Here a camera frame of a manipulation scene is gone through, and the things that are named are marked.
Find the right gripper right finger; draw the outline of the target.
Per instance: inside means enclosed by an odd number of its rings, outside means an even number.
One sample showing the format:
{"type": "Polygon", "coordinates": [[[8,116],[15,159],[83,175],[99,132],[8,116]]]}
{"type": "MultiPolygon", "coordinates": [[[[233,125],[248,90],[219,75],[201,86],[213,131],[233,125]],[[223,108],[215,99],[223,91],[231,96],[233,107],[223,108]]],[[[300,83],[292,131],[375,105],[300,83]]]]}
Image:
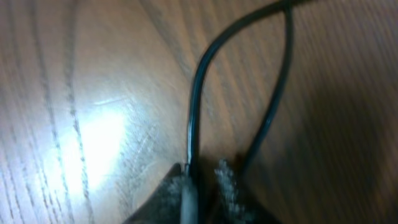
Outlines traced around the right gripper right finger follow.
{"type": "Polygon", "coordinates": [[[280,224],[278,218],[254,198],[226,160],[218,162],[215,176],[219,196],[213,209],[213,223],[280,224]]]}

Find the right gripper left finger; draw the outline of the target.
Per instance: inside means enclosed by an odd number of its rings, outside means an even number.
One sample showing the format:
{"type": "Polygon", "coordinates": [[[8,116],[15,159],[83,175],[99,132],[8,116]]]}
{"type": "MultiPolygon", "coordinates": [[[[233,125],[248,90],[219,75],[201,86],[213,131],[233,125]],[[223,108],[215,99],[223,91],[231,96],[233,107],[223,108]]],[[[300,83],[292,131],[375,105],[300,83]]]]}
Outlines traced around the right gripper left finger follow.
{"type": "Polygon", "coordinates": [[[193,224],[193,184],[174,164],[153,194],[125,223],[193,224]]]}

